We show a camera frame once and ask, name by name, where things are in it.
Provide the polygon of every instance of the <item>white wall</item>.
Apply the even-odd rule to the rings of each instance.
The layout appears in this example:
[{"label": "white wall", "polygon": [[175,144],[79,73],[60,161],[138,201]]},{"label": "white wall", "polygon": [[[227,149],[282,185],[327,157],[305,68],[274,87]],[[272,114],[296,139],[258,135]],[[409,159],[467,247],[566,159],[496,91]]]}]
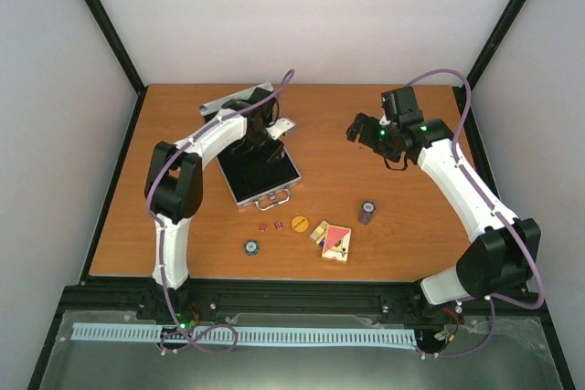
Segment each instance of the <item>white wall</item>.
[{"label": "white wall", "polygon": [[150,84],[277,81],[289,67],[304,83],[468,72],[508,0],[102,1]]},{"label": "white wall", "polygon": [[77,283],[135,95],[82,0],[0,0],[0,382]]},{"label": "white wall", "polygon": [[585,388],[585,0],[528,0],[474,110],[504,200],[542,228],[538,265],[577,388]]}]

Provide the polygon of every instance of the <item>poker chip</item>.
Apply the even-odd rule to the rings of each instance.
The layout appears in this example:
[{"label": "poker chip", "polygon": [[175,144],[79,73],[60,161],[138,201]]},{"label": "poker chip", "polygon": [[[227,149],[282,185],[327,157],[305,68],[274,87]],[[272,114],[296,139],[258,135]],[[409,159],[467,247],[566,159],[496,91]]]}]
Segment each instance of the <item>poker chip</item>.
[{"label": "poker chip", "polygon": [[260,250],[260,246],[258,245],[258,241],[254,239],[249,239],[244,243],[244,251],[248,256],[254,256]]},{"label": "poker chip", "polygon": [[304,216],[296,216],[291,221],[292,230],[295,232],[304,232],[309,228],[309,220]]}]

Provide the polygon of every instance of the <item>brown table surface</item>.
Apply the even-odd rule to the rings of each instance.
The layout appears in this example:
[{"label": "brown table surface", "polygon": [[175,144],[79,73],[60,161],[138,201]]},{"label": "brown table surface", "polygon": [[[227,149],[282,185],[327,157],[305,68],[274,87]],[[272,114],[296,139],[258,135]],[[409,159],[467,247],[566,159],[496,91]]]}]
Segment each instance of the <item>brown table surface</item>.
[{"label": "brown table surface", "polygon": [[[150,276],[154,223],[144,212],[144,182],[154,146],[175,142],[202,125],[198,106],[250,85],[153,85],[145,97],[90,274]],[[187,259],[195,278],[414,280],[452,266],[468,247],[463,226],[433,181],[417,166],[386,169],[382,158],[346,140],[359,112],[379,116],[380,92],[389,85],[290,85],[281,116],[296,122],[285,145],[303,180],[288,203],[260,212],[238,209],[212,161],[204,172],[204,199],[191,223]],[[450,86],[419,86],[425,119],[442,118],[452,130],[459,120]],[[466,139],[462,148],[471,161]],[[376,203],[368,226],[357,222],[362,202]],[[291,228],[294,216],[309,229]],[[321,222],[350,227],[346,264],[321,258],[308,237]],[[283,229],[276,230],[275,221]],[[261,233],[260,224],[268,231]],[[260,242],[253,257],[246,239]]]}]

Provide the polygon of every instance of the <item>purple cable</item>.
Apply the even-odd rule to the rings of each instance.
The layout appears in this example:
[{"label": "purple cable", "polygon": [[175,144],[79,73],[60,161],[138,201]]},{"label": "purple cable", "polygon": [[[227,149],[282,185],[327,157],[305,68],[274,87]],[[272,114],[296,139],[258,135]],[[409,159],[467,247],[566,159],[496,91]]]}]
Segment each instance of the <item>purple cable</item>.
[{"label": "purple cable", "polygon": [[[469,113],[469,110],[472,107],[472,88],[469,85],[469,81],[467,80],[467,78],[464,75],[462,75],[457,70],[436,69],[436,70],[431,70],[427,73],[424,73],[424,74],[420,75],[419,77],[413,79],[412,81],[410,81],[407,84],[407,86],[411,86],[414,83],[420,81],[421,79],[427,78],[431,75],[436,75],[438,73],[450,73],[450,74],[456,76],[457,78],[459,78],[461,81],[463,81],[463,85],[465,86],[465,107],[463,108],[461,119],[459,120],[459,123],[457,124],[457,129],[455,130],[455,133],[453,135],[453,141],[452,141],[452,154],[453,154],[453,157],[455,158],[455,162],[458,163],[460,161],[460,156],[459,156],[459,153],[457,152],[457,144],[459,143],[459,138],[460,138],[461,133],[463,131],[463,125],[465,124],[465,120],[467,119],[467,114]],[[489,209],[493,211],[495,208],[494,203],[492,203],[492,201],[487,196],[487,194],[474,181],[474,179],[472,178],[469,171],[461,163],[459,163],[459,169],[461,169],[461,172],[463,173],[463,175],[465,175],[465,178],[469,181],[470,185],[473,186],[473,189],[475,189],[475,192],[477,192],[477,194],[482,198],[482,200],[484,200],[484,202],[487,204]],[[503,294],[498,294],[498,293],[492,294],[492,297],[496,297],[499,300],[507,301],[508,303],[512,303],[513,305],[519,306],[520,308],[524,308],[527,310],[537,310],[538,308],[540,308],[542,306],[542,304],[545,301],[545,286],[544,286],[544,283],[542,281],[542,277],[540,276],[540,272],[538,271],[537,264],[534,261],[534,259],[532,258],[532,255],[530,254],[530,252],[528,251],[526,244],[524,243],[522,238],[516,233],[516,231],[514,230],[512,225],[504,218],[504,216],[500,212],[494,212],[494,215],[501,221],[501,223],[504,225],[506,230],[514,238],[514,241],[518,244],[518,246],[520,247],[520,251],[522,251],[522,254],[526,258],[526,262],[528,263],[528,266],[532,270],[532,274],[534,275],[534,280],[537,283],[538,297],[537,297],[537,301],[535,301],[534,303],[525,303],[523,301],[512,299],[510,297],[507,297]]]},{"label": "purple cable", "polygon": [[[275,90],[274,92],[272,92],[270,95],[268,95],[263,100],[259,100],[255,104],[252,104],[252,105],[250,105],[249,107],[246,107],[243,110],[235,111],[235,112],[229,114],[228,116],[226,116],[225,118],[223,118],[223,121],[228,121],[228,120],[230,120],[232,118],[235,118],[235,117],[240,116],[241,114],[245,114],[245,113],[247,113],[249,111],[252,111],[252,110],[260,107],[260,105],[266,103],[267,101],[269,101],[269,100],[271,100],[273,98],[274,99],[279,99],[281,97],[282,91],[289,84],[289,82],[291,82],[291,79],[293,79],[293,76],[294,76],[294,69],[290,69],[288,72],[286,72],[286,74],[282,78],[281,84],[279,85],[279,87],[278,87],[277,90]],[[199,137],[201,137],[203,134],[205,134],[206,132],[208,132],[209,130],[211,130],[213,127],[215,127],[219,123],[221,123],[221,122],[219,120],[217,120],[217,119],[211,120],[210,122],[206,123],[203,127],[201,127],[199,130],[197,130],[196,132],[194,132],[190,136],[189,141],[186,142],[181,148],[179,148],[171,156],[171,158],[165,163],[165,165],[163,166],[163,168],[161,169],[161,171],[158,173],[158,175],[154,179],[153,185],[151,186],[150,190],[148,191],[148,196],[146,197],[146,208],[145,208],[146,213],[148,214],[149,217],[151,217],[161,227],[161,231],[160,231],[160,235],[159,235],[159,243],[160,243],[160,245],[158,246],[158,265],[160,266],[160,270],[161,270],[161,281],[163,282],[162,287],[163,287],[163,294],[165,295],[166,307],[168,308],[168,311],[171,314],[171,319],[173,320],[173,323],[176,325],[176,328],[177,328],[177,331],[176,332],[173,332],[173,333],[180,333],[189,342],[188,345],[183,346],[183,347],[177,349],[176,350],[177,352],[181,352],[185,348],[188,348],[190,346],[193,346],[193,347],[197,348],[199,351],[204,352],[204,353],[210,353],[210,354],[214,354],[214,355],[221,355],[221,354],[229,353],[229,352],[233,351],[233,349],[236,347],[236,344],[238,343],[238,332],[232,326],[228,326],[226,324],[218,324],[218,325],[215,325],[215,326],[211,326],[211,327],[205,329],[202,333],[200,333],[194,339],[192,339],[190,337],[190,335],[189,335],[189,333],[187,331],[185,331],[183,328],[181,328],[181,324],[180,324],[178,318],[176,317],[175,310],[173,309],[173,303],[171,302],[171,298],[170,298],[170,295],[169,295],[169,292],[168,292],[168,284],[166,282],[166,274],[165,274],[165,229],[164,229],[165,223],[163,222],[162,219],[160,219],[150,209],[150,206],[153,203],[153,197],[154,197],[154,192],[156,191],[156,188],[158,187],[158,185],[160,185],[161,180],[166,175],[166,172],[170,169],[170,167],[173,165],[173,163],[176,161],[176,159],[178,159],[179,155],[181,155],[182,153],[184,153],[185,150],[189,146],[191,146],[194,141],[196,141]],[[199,344],[197,344],[197,341],[199,341],[203,336],[205,336],[206,333],[211,332],[211,331],[213,331],[215,329],[218,329],[218,328],[228,328],[228,329],[230,329],[234,333],[234,343],[228,349],[225,349],[225,350],[219,351],[219,352],[215,352],[215,351],[210,351],[208,349],[205,349],[205,348],[201,347]],[[167,335],[161,341],[161,349],[162,349],[163,353],[165,353],[168,350],[168,349],[166,349],[164,347],[164,341],[165,341],[165,339],[168,336],[170,336],[170,335]]]},{"label": "purple cable", "polygon": [[[439,356],[437,356],[437,358],[446,358],[446,359],[452,359],[452,358],[461,358],[462,356],[465,355],[469,355],[470,353],[474,353],[479,351],[480,349],[483,349],[492,339],[492,337],[494,336],[494,327],[495,327],[495,306],[494,306],[494,301],[490,299],[490,311],[492,313],[492,324],[490,325],[490,332],[487,333],[487,336],[484,338],[484,340],[479,343],[478,345],[476,345],[474,348],[470,349],[469,351],[465,351],[465,352],[459,352],[459,353],[447,353],[445,355],[441,355],[439,354]],[[432,353],[426,353],[423,352],[418,346],[416,348],[417,352],[420,353],[421,355],[432,355]]]}]

